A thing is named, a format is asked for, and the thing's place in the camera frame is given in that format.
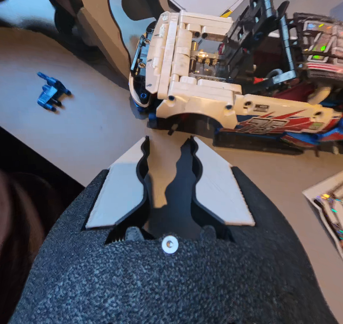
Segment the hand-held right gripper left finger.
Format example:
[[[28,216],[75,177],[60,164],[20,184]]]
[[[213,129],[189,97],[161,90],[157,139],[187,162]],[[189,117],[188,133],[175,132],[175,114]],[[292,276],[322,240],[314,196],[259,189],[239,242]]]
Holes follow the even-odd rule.
[[[85,220],[86,229],[119,227],[144,204],[149,154],[150,139],[145,136],[110,165]]]

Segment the blue toy brick connector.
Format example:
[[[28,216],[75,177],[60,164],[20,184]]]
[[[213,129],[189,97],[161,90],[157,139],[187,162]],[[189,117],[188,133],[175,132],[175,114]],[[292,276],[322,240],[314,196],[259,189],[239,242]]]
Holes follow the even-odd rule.
[[[56,112],[57,107],[62,107],[59,98],[62,95],[71,96],[72,92],[56,78],[49,77],[42,72],[38,72],[37,75],[46,81],[46,84],[42,86],[42,92],[37,99],[37,104],[45,110]]]

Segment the white brick model car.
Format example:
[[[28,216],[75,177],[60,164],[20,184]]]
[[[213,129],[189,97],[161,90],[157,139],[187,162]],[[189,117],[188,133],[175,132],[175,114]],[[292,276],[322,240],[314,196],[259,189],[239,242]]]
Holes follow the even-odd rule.
[[[342,14],[249,0],[235,21],[162,12],[140,37],[131,97],[151,128],[207,119],[213,145],[299,155],[342,154]]]

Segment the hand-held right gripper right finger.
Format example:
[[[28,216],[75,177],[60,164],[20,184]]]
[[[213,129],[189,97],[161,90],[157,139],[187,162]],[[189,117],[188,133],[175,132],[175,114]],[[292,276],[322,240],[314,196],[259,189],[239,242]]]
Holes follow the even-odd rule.
[[[211,219],[224,226],[255,226],[232,165],[198,137],[190,138],[192,205],[195,215],[208,225]]]

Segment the holographic sticker sheet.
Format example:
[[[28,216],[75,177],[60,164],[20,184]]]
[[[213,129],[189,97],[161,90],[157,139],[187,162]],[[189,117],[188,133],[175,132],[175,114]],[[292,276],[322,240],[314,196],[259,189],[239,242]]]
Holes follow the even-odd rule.
[[[302,194],[343,259],[343,172],[303,190]]]

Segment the grey desk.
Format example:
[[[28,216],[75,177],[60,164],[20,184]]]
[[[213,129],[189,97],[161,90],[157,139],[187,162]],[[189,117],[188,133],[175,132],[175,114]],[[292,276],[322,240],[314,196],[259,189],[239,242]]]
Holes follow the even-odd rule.
[[[148,158],[152,211],[146,230],[155,237],[174,232],[194,239],[191,220],[191,155],[182,147],[190,136],[150,129],[132,104],[128,83],[107,61],[85,62],[54,39],[24,28],[53,26],[49,0],[5,0],[1,19],[1,127],[83,186],[109,167],[142,137],[150,137]],[[72,92],[62,95],[56,112],[37,104],[46,81],[42,72]],[[290,156],[212,146],[237,166],[277,206],[298,235],[324,297],[342,323],[342,259],[302,191],[341,172],[342,155],[313,151]]]

